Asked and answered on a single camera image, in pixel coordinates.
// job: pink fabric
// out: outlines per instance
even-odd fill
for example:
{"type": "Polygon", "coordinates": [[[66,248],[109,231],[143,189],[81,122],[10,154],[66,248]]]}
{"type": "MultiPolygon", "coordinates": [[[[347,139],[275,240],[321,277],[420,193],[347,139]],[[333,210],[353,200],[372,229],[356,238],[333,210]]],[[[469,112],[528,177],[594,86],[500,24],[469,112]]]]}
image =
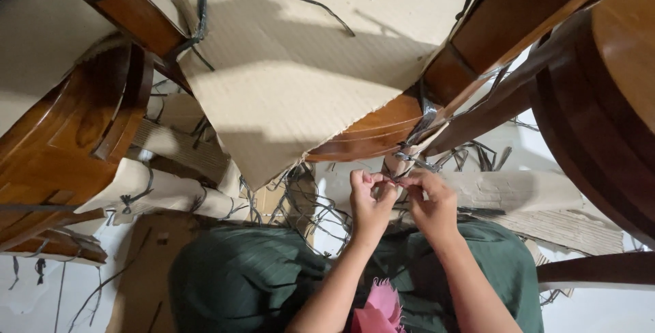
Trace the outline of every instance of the pink fabric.
{"type": "Polygon", "coordinates": [[[391,287],[389,279],[373,281],[364,309],[355,309],[352,333],[405,333],[400,325],[400,301],[398,291],[391,287]]]}

